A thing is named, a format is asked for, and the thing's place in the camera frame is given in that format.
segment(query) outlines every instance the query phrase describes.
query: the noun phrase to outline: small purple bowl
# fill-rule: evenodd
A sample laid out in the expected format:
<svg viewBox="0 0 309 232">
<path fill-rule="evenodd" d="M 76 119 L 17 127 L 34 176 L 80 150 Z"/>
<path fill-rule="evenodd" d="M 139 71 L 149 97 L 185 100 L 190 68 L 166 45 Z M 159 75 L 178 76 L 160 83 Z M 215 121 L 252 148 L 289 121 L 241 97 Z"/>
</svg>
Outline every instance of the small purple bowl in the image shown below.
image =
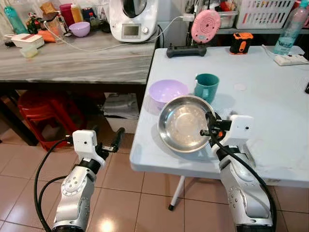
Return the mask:
<svg viewBox="0 0 309 232">
<path fill-rule="evenodd" d="M 189 94 L 188 87 L 176 80 L 162 80 L 150 86 L 149 93 L 156 102 L 157 107 L 162 109 L 170 100 Z"/>
<path fill-rule="evenodd" d="M 90 23 L 88 22 L 74 23 L 71 26 L 69 26 L 69 29 L 75 36 L 84 37 L 90 32 Z"/>
</svg>

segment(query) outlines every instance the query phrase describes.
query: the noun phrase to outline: gray countertop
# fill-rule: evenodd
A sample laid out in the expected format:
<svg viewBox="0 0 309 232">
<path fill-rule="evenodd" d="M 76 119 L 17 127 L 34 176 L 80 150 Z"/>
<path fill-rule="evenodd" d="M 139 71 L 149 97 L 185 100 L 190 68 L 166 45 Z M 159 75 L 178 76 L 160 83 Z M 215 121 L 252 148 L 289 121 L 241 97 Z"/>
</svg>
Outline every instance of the gray countertop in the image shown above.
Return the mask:
<svg viewBox="0 0 309 232">
<path fill-rule="evenodd" d="M 87 50 L 121 44 L 101 31 L 84 38 L 71 36 L 66 41 Z M 0 45 L 0 83 L 146 84 L 154 50 L 154 41 L 96 52 L 79 51 L 64 43 L 46 43 L 37 56 L 26 59 L 19 48 Z"/>
</svg>

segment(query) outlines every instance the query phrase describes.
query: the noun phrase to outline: white kitchen machine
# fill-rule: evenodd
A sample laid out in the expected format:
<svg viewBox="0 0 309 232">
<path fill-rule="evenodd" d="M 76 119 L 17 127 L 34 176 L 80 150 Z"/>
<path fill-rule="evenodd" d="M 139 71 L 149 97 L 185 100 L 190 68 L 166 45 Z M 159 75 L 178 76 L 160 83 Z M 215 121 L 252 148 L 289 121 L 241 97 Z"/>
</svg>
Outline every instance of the white kitchen machine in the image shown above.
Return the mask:
<svg viewBox="0 0 309 232">
<path fill-rule="evenodd" d="M 110 26 L 115 39 L 143 42 L 156 31 L 158 0 L 110 0 Z"/>
</svg>

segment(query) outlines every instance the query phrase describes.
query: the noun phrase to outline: appliance display screen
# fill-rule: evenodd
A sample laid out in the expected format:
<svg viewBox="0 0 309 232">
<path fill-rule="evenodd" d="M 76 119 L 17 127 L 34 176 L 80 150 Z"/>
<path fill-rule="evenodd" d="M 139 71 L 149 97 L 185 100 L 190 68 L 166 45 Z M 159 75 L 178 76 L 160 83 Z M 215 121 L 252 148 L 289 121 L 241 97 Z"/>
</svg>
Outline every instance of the appliance display screen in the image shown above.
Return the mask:
<svg viewBox="0 0 309 232">
<path fill-rule="evenodd" d="M 139 26 L 130 26 L 130 27 L 124 27 L 124 35 L 125 36 L 135 36 L 139 35 Z"/>
</svg>

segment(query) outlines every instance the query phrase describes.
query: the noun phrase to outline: white power strip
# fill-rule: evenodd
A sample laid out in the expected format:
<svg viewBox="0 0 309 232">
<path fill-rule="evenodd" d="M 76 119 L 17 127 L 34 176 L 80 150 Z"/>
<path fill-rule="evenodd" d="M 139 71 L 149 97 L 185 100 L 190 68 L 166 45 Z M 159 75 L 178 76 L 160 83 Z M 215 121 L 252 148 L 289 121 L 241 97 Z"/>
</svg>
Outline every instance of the white power strip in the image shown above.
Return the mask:
<svg viewBox="0 0 309 232">
<path fill-rule="evenodd" d="M 286 65 L 298 65 L 298 64 L 309 64 L 309 61 L 306 60 L 302 55 L 285 55 L 285 56 L 276 56 L 275 62 L 280 66 Z"/>
</svg>

